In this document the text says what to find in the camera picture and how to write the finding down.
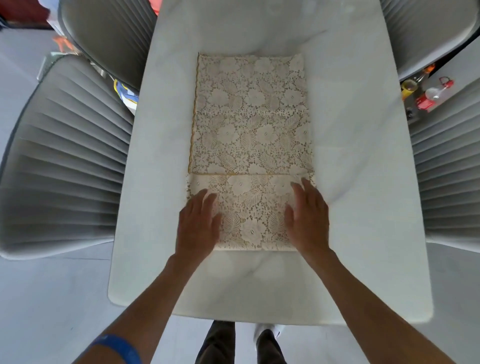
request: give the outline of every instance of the lace tablecloth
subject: lace tablecloth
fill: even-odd
[[[294,250],[292,181],[314,179],[303,57],[199,55],[188,195],[218,192],[222,250]]]

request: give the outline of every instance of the bracelet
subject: bracelet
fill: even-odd
[[[125,339],[115,335],[102,335],[96,338],[90,346],[103,345],[116,351],[126,364],[142,364],[137,350]]]

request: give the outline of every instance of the gray pleated chair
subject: gray pleated chair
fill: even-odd
[[[29,259],[113,241],[133,116],[83,57],[28,100],[0,167],[0,255]]]
[[[478,29],[479,0],[380,0],[400,80],[449,53]]]
[[[480,79],[410,135],[427,241],[480,252]]]
[[[139,93],[157,19],[148,0],[60,0],[58,18],[87,58]]]

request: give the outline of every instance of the shoe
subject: shoe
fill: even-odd
[[[270,330],[273,333],[273,336],[276,339],[280,336],[284,327],[285,327],[285,325],[256,324],[255,325],[255,331],[253,332],[253,343],[255,344],[255,347],[257,346],[258,338],[260,337],[262,332],[264,332],[265,330]]]

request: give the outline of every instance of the person's leg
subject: person's leg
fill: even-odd
[[[235,322],[214,321],[195,364],[234,364]]]
[[[287,364],[276,341],[282,329],[282,325],[257,324],[254,341],[258,364]]]

